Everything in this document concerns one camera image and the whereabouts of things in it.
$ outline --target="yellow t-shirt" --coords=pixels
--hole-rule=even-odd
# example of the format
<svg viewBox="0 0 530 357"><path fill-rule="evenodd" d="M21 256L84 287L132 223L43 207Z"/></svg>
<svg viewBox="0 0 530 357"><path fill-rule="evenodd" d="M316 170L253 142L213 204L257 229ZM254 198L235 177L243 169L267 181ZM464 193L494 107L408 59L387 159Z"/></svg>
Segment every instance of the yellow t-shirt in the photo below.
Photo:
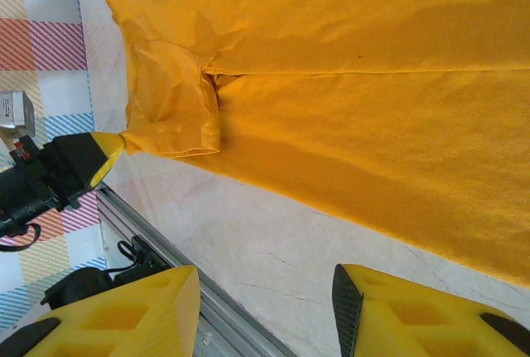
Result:
<svg viewBox="0 0 530 357"><path fill-rule="evenodd" d="M530 0L107 1L129 152L530 284Z"/></svg>

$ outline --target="checkered cloth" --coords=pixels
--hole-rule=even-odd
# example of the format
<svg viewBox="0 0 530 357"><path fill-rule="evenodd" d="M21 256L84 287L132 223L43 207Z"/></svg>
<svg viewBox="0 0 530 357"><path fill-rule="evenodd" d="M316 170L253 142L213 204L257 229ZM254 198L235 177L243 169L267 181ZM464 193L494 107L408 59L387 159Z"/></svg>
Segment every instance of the checkered cloth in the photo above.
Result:
<svg viewBox="0 0 530 357"><path fill-rule="evenodd" d="M94 130L79 0L0 0L0 89L28 93L39 144ZM0 149L0 170L11 166L7 153ZM32 248L0 254L0 331L72 269L106 266L95 195L80 202L80 210L37 219L42 236Z"/></svg>

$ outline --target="fabric fold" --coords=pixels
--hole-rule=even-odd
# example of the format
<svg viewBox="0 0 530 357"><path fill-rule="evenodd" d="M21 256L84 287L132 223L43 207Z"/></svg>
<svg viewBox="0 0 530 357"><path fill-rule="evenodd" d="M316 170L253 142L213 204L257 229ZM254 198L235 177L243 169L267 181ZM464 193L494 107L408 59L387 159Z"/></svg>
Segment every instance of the fabric fold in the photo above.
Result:
<svg viewBox="0 0 530 357"><path fill-rule="evenodd" d="M129 152L530 284L530 0L107 1Z"/></svg>

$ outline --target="table surface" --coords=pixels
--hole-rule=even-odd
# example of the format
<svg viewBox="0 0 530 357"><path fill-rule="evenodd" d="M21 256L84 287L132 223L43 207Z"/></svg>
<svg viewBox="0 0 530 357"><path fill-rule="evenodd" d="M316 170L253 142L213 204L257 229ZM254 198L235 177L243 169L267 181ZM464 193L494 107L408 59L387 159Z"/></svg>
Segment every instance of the table surface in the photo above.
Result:
<svg viewBox="0 0 530 357"><path fill-rule="evenodd" d="M104 0L80 0L96 128L125 128L125 56ZM501 282L279 195L179 162L120 158L107 182L299 355L338 355L337 263L495 306L530 326L530 289Z"/></svg>
<svg viewBox="0 0 530 357"><path fill-rule="evenodd" d="M27 93L37 144L94 131L79 0L0 0L0 90ZM12 164L0 142L0 171ZM42 231L31 248L0 253L0 338L23 317L36 318L33 307L44 291L71 270L105 267L95 194L79 202L73 212L48 210L35 218ZM0 243L32 239L30 232Z"/></svg>

